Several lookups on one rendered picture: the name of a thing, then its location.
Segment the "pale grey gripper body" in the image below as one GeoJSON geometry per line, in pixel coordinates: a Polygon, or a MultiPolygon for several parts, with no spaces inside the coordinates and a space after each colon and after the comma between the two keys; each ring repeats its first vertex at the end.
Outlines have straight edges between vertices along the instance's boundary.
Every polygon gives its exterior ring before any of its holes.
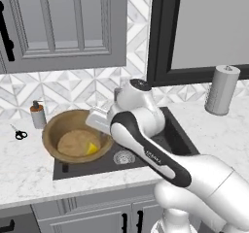
{"type": "Polygon", "coordinates": [[[100,109],[92,108],[89,110],[86,125],[107,135],[110,134],[110,123],[107,119],[107,114],[100,109]]]}

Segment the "yellow lemon wedge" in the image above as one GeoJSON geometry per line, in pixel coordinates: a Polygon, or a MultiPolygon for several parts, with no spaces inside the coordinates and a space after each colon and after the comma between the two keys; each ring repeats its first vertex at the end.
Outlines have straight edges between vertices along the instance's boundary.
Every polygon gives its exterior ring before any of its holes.
{"type": "Polygon", "coordinates": [[[98,152],[98,146],[93,143],[89,143],[89,148],[87,150],[87,155],[91,155],[98,152]]]}

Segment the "brown wooden bowl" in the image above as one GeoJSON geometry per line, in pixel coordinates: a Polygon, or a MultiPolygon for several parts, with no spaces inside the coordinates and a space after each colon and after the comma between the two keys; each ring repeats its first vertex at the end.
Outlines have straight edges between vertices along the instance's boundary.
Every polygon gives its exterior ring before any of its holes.
{"type": "Polygon", "coordinates": [[[94,161],[108,152],[114,141],[111,136],[86,125],[87,110],[72,110],[54,116],[42,132],[42,141],[48,153],[65,163],[94,161]],[[98,152],[87,155],[89,143],[98,146],[98,152]]]}

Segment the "dark sink basin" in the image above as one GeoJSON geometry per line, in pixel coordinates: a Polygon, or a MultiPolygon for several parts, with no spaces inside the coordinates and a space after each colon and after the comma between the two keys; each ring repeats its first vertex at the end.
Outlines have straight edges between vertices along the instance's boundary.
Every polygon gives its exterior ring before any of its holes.
{"type": "MultiPolygon", "coordinates": [[[[198,150],[167,107],[160,108],[165,117],[165,128],[152,140],[165,150],[182,156],[197,155],[198,150]]],[[[116,143],[100,158],[87,163],[69,164],[54,161],[53,179],[62,180],[100,173],[147,166],[137,155],[116,143]]]]}

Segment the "grey base cupboard door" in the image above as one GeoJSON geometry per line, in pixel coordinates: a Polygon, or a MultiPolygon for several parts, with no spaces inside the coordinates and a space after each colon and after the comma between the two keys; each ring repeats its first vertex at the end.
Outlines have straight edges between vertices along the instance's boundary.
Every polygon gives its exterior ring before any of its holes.
{"type": "Polygon", "coordinates": [[[131,216],[131,233],[137,233],[137,211],[143,211],[143,227],[142,233],[151,233],[151,229],[158,219],[162,216],[162,208],[155,200],[142,201],[133,203],[131,216]]]}
{"type": "Polygon", "coordinates": [[[38,224],[42,233],[123,233],[123,213],[127,214],[129,233],[129,205],[42,219],[38,224]]]}

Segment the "grey soap dispenser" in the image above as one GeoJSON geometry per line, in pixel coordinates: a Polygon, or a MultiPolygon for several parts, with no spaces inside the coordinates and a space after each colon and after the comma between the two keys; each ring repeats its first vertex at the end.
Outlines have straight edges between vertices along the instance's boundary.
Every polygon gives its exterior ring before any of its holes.
{"type": "Polygon", "coordinates": [[[30,107],[30,113],[34,127],[36,129],[43,129],[47,124],[47,120],[44,107],[41,105],[40,101],[33,101],[33,105],[30,107]]]}

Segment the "black scissors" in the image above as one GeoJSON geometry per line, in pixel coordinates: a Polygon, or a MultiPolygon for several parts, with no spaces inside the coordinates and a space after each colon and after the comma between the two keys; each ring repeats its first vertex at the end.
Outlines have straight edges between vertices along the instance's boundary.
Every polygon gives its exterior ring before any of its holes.
{"type": "Polygon", "coordinates": [[[18,130],[13,125],[12,128],[15,130],[17,140],[22,140],[27,137],[27,133],[25,131],[18,130]]]}

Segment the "black framed window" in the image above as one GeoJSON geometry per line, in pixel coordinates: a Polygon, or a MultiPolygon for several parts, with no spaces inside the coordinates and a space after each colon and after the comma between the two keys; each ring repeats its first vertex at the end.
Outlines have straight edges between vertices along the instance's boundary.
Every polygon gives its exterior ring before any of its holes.
{"type": "Polygon", "coordinates": [[[249,80],[249,0],[153,0],[148,83],[209,83],[218,65],[249,80]]]}

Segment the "grey paper towel roll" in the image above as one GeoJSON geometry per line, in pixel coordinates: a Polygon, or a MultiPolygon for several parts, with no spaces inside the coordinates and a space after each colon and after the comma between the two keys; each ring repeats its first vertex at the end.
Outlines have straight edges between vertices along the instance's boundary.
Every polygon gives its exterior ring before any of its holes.
{"type": "Polygon", "coordinates": [[[208,113],[220,117],[229,113],[239,75],[240,70],[234,66],[219,65],[215,68],[204,105],[208,113]]]}

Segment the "grey drawer front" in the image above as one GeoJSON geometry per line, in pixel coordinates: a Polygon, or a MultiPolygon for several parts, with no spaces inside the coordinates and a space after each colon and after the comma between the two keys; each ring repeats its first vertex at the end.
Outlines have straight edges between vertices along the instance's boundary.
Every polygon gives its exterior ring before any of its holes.
{"type": "Polygon", "coordinates": [[[15,221],[15,229],[7,233],[41,233],[35,216],[32,214],[0,217],[0,227],[8,225],[11,219],[15,221]]]}

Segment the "grey wall cupboard door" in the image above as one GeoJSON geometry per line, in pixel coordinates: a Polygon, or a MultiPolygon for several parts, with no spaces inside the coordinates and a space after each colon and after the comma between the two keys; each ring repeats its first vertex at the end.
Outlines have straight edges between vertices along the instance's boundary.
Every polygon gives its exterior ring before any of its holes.
{"type": "Polygon", "coordinates": [[[0,35],[0,74],[126,64],[127,0],[0,0],[15,61],[0,35]]]}

